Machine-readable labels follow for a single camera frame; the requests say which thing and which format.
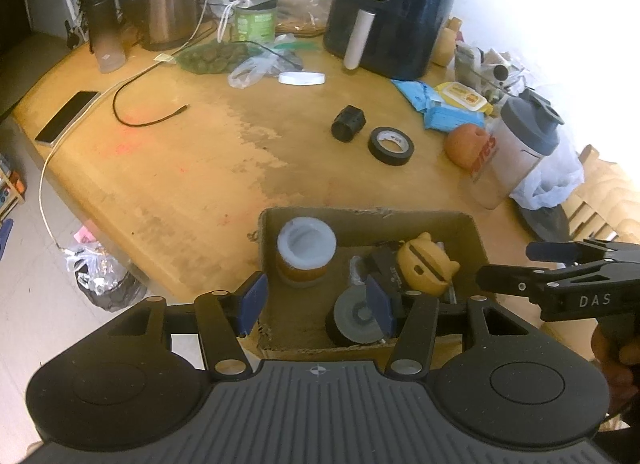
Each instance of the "wooden table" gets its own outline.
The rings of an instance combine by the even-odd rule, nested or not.
[[[76,91],[104,91],[155,56],[135,47],[124,67],[100,74],[83,46],[40,80],[15,118],[33,141]],[[325,85],[264,79],[238,90],[226,75],[162,65],[122,91],[122,117],[151,121],[189,104],[186,112],[131,129],[117,123],[106,98],[64,141],[49,170],[72,208],[92,219],[98,238],[115,242],[181,300],[234,289],[257,269],[258,215],[279,205],[463,211],[476,219],[492,263],[527,263],[530,237],[511,205],[487,211],[467,197],[465,175],[443,152],[444,135],[425,131],[422,116],[389,80],[364,69],[346,73],[340,59],[321,50],[302,56],[306,70],[326,74]],[[435,68],[425,80],[443,77]],[[362,108],[367,125],[344,144],[330,126],[347,105]],[[413,139],[406,166],[383,165],[369,153],[369,133],[382,125]],[[37,151],[46,157],[49,149]]]

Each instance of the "brown box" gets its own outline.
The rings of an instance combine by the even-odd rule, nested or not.
[[[280,229],[292,218],[308,216],[326,222],[335,232],[338,248],[325,278],[308,289],[282,282],[276,270],[276,241]],[[260,215],[260,261],[269,278],[269,300],[256,329],[242,345],[266,359],[362,360],[385,365],[395,340],[369,346],[336,347],[324,330],[326,314],[349,286],[349,260],[369,253],[382,241],[411,240],[428,231],[444,242],[447,254],[461,264],[454,278],[459,300],[481,294],[475,281],[479,267],[487,264],[478,230],[469,215],[453,211],[356,211],[332,208],[282,207]],[[460,338],[438,340],[434,366],[459,353]]]

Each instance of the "black air fryer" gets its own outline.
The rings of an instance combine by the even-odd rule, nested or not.
[[[324,46],[347,69],[416,80],[452,6],[453,0],[334,0]]]

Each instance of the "finger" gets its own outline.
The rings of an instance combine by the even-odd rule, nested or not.
[[[634,374],[631,368],[625,367],[617,361],[605,361],[601,370],[607,383],[613,386],[631,386],[634,383]]]
[[[599,362],[605,362],[611,359],[611,342],[605,338],[600,326],[596,327],[591,337],[591,350],[593,355]]]
[[[638,393],[636,386],[610,386],[609,413],[619,412]]]
[[[620,349],[620,362],[625,365],[640,365],[640,336]]]

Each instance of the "water bottle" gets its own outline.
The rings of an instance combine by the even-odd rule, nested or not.
[[[101,73],[119,69],[126,62],[120,41],[115,0],[86,0],[89,47]]]
[[[495,209],[540,161],[560,143],[564,121],[546,99],[532,89],[509,98],[501,119],[471,169],[471,194],[485,208]]]

